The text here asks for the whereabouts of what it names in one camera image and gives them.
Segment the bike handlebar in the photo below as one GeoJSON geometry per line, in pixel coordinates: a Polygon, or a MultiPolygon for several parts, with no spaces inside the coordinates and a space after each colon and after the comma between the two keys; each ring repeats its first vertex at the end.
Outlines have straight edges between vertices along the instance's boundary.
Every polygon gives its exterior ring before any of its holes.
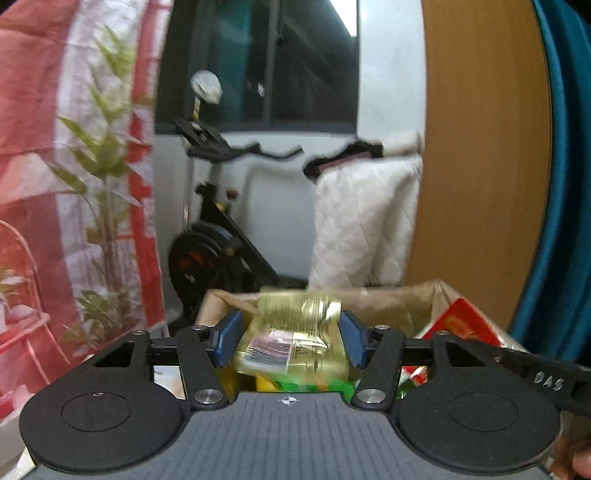
{"type": "Polygon", "coordinates": [[[211,163],[225,163],[237,160],[243,155],[252,154],[275,161],[290,160],[303,152],[301,146],[285,153],[265,152],[260,143],[234,148],[222,137],[220,132],[203,121],[190,122],[184,118],[176,120],[177,132],[190,146],[186,149],[189,157],[201,158],[211,163]]]}

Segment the red and white curtain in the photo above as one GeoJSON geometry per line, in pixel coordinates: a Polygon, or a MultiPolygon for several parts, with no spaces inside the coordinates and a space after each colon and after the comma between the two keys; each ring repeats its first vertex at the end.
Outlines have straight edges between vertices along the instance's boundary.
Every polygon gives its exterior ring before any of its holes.
{"type": "Polygon", "coordinates": [[[163,321],[151,153],[172,0],[18,0],[0,17],[0,422],[163,321]]]}

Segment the gold snack package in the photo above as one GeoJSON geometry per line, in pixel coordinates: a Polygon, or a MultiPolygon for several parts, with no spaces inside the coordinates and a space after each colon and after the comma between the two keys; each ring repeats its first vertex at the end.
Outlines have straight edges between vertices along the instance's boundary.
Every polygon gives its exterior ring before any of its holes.
{"type": "Polygon", "coordinates": [[[340,302],[301,290],[261,293],[234,356],[236,371],[300,384],[346,380],[340,302]]]}

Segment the gray gripper plate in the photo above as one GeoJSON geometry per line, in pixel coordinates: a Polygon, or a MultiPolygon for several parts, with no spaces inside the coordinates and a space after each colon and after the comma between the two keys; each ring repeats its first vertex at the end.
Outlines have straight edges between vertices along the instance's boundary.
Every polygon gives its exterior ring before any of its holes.
{"type": "Polygon", "coordinates": [[[540,468],[494,477],[449,472],[418,457],[381,413],[340,394],[242,393],[196,413],[178,438],[123,471],[76,475],[40,466],[27,480],[547,480],[540,468]]]}

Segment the snack bag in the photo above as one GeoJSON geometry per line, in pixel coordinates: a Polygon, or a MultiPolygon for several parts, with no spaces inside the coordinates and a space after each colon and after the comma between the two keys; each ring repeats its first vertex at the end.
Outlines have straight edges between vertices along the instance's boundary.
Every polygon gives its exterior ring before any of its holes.
{"type": "Polygon", "coordinates": [[[326,295],[261,293],[258,312],[236,349],[236,371],[297,384],[346,380],[339,315],[340,302],[326,295]]]}
{"type": "MultiPolygon", "coordinates": [[[[447,330],[459,338],[505,346],[486,320],[464,299],[457,299],[435,322],[427,325],[416,338],[430,339],[434,332],[447,330]]],[[[411,379],[415,385],[427,382],[426,367],[403,367],[400,383],[411,379]]]]}

